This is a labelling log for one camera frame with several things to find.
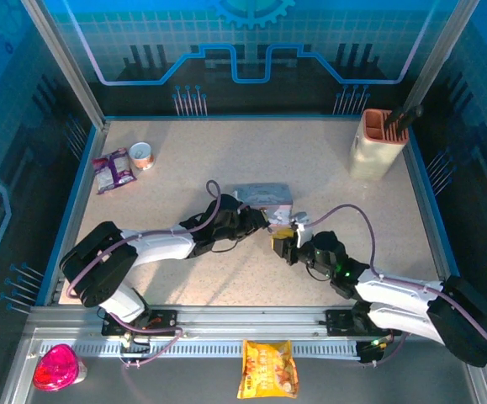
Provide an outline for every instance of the snack bag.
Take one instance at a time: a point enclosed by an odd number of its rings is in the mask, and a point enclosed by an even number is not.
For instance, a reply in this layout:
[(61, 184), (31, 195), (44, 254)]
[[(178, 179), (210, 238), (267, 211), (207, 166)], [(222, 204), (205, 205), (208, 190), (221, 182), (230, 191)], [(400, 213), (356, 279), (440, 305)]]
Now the snack bag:
[(292, 343), (243, 341), (243, 376), (237, 398), (296, 398), (299, 380)]
[(120, 148), (110, 154), (92, 160), (95, 178), (98, 180), (98, 194), (135, 181), (131, 171), (127, 149)]

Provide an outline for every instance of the beige table surface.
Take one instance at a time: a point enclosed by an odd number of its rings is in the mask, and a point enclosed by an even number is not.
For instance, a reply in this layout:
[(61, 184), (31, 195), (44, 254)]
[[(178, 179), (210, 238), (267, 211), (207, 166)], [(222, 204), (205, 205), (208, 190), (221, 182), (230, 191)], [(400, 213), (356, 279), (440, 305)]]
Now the beige table surface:
[[(120, 229), (167, 228), (203, 212), (211, 198), (205, 183), (284, 182), (293, 212), (312, 219), (342, 203), (367, 212), (377, 238), (376, 266), (418, 279), (436, 279), (416, 198), (400, 155), (379, 182), (352, 180), (347, 172), (356, 121), (119, 121), (113, 122), (103, 152), (152, 145), (156, 164), (138, 180), (103, 195), (94, 182), (78, 240), (99, 222)], [(368, 262), (370, 241), (363, 218), (341, 210), (315, 228), (333, 230), (355, 259)], [(218, 242), (215, 249), (229, 247)], [(289, 267), (271, 250), (266, 231), (236, 249), (193, 260), (167, 260), (134, 268), (126, 281), (151, 304), (215, 306), (330, 306), (346, 302), (317, 282), (302, 264)], [(65, 296), (60, 303), (69, 304)]]

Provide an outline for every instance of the yellow snack bag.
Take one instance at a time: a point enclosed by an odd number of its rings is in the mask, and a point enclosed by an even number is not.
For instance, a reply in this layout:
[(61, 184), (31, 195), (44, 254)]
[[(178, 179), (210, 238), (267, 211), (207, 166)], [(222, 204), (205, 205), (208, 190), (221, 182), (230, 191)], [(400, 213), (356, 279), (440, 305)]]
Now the yellow snack bag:
[(243, 376), (237, 398), (296, 398), (299, 380), (292, 343), (243, 341)]

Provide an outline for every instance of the gear logo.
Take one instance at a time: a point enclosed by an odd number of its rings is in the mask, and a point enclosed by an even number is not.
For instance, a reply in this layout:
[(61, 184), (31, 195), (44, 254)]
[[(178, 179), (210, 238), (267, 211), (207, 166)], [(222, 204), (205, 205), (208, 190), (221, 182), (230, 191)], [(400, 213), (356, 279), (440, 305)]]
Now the gear logo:
[(0, 0), (0, 35), (11, 40), (23, 26), (23, 4), (20, 0)]
[(217, 15), (226, 23), (235, 23), (237, 28), (246, 25), (249, 29), (266, 23), (276, 24), (278, 16), (285, 16), (294, 0), (215, 0)]

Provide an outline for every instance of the pen holder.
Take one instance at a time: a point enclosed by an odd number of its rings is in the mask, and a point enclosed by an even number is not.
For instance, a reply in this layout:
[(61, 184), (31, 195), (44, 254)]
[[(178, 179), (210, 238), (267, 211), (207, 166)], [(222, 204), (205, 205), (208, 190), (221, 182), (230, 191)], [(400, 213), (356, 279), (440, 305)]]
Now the pen holder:
[(381, 179), (409, 140), (409, 131), (397, 133), (397, 122), (387, 130), (384, 122), (391, 113), (385, 109), (366, 109), (350, 151), (349, 172), (356, 179)]

